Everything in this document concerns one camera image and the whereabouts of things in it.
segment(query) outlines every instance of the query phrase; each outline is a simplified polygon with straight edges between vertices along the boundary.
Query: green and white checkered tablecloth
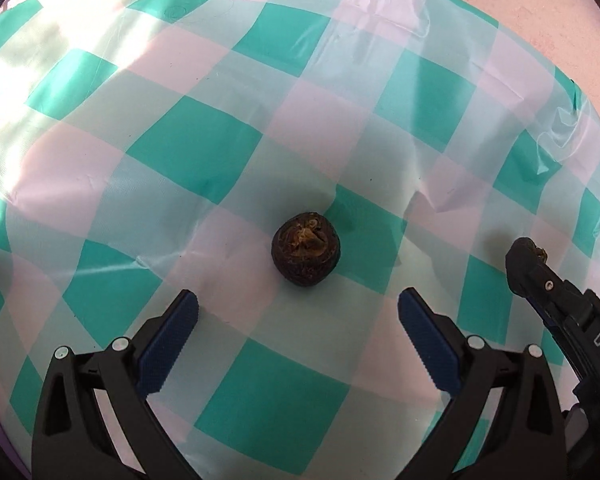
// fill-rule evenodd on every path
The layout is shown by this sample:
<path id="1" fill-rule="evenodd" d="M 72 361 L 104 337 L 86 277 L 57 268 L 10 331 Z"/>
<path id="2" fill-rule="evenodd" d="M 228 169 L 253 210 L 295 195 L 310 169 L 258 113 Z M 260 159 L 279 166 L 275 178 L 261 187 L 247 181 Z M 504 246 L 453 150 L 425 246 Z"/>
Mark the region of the green and white checkered tablecloth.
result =
<path id="1" fill-rule="evenodd" d="M 270 260 L 323 213 L 309 290 Z M 0 15 L 0 420 L 30 461 L 53 350 L 200 322 L 150 397 L 207 479 L 388 480 L 446 399 L 397 320 L 416 286 L 497 348 L 542 345 L 520 235 L 600 295 L 600 118 L 460 0 L 27 0 Z M 462 463 L 474 459 L 493 403 Z"/>

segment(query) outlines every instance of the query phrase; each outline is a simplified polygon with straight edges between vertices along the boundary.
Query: metal pin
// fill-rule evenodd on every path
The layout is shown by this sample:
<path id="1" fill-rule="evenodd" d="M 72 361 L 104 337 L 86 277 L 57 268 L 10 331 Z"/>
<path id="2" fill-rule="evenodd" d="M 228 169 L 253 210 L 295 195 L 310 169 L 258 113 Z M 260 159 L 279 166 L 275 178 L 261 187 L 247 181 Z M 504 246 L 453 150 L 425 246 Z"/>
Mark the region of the metal pin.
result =
<path id="1" fill-rule="evenodd" d="M 129 346 L 129 339 L 126 337 L 119 337 L 113 343 L 111 343 L 111 348 L 113 348 L 116 352 L 122 352 Z"/>
<path id="2" fill-rule="evenodd" d="M 529 353 L 533 357 L 542 357 L 542 349 L 538 345 L 529 345 Z"/>
<path id="3" fill-rule="evenodd" d="M 69 349 L 66 346 L 61 346 L 61 347 L 57 348 L 56 352 L 54 353 L 54 357 L 56 359 L 64 359 L 68 355 L 69 355 Z"/>
<path id="4" fill-rule="evenodd" d="M 466 341 L 474 350 L 482 350 L 484 348 L 484 339 L 482 339 L 479 335 L 471 335 Z"/>

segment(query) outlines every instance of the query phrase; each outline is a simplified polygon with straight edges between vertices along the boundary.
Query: blue gripper pad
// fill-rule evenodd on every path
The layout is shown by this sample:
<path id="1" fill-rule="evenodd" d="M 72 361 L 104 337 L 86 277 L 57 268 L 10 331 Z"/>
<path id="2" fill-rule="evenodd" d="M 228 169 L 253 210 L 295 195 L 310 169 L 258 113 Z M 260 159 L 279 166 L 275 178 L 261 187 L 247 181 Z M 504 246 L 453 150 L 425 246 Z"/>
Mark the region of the blue gripper pad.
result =
<path id="1" fill-rule="evenodd" d="M 172 304 L 161 318 L 157 318 L 162 324 L 138 359 L 136 390 L 143 399 L 160 391 L 198 322 L 196 295 L 183 291 L 178 298 L 180 301 L 177 304 Z"/>
<path id="2" fill-rule="evenodd" d="M 436 326 L 433 316 L 436 314 L 415 290 L 408 288 L 398 297 L 398 318 L 429 376 L 437 389 L 455 397 L 462 387 L 459 357 Z"/>

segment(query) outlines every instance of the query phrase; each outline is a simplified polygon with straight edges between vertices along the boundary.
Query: dark brown round vegetable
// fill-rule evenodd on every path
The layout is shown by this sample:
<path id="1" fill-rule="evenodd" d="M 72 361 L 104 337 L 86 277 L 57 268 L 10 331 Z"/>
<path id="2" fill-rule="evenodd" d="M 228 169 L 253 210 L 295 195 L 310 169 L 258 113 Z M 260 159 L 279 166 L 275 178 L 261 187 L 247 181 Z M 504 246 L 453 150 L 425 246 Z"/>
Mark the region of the dark brown round vegetable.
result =
<path id="1" fill-rule="evenodd" d="M 340 239 L 333 225 L 318 213 L 302 213 L 278 229 L 271 242 L 273 263 L 299 286 L 321 282 L 340 259 Z"/>

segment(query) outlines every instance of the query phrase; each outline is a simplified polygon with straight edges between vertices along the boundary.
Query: screw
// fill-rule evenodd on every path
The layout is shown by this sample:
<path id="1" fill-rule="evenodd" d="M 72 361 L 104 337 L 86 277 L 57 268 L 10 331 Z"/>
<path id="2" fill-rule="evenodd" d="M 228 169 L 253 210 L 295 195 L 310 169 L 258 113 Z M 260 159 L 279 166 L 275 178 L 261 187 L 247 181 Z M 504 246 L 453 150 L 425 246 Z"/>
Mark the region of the screw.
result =
<path id="1" fill-rule="evenodd" d="M 471 335 L 466 341 L 474 350 L 482 350 L 484 348 L 484 339 L 482 339 L 479 335 Z"/>
<path id="2" fill-rule="evenodd" d="M 57 348 L 56 352 L 54 353 L 56 359 L 64 359 L 68 355 L 69 349 L 66 346 L 61 346 L 60 348 Z"/>
<path id="3" fill-rule="evenodd" d="M 126 337 L 119 337 L 113 343 L 111 343 L 111 348 L 113 348 L 116 352 L 122 352 L 129 346 L 129 339 Z"/>
<path id="4" fill-rule="evenodd" d="M 538 345 L 529 345 L 528 350 L 533 357 L 542 357 L 542 349 Z"/>

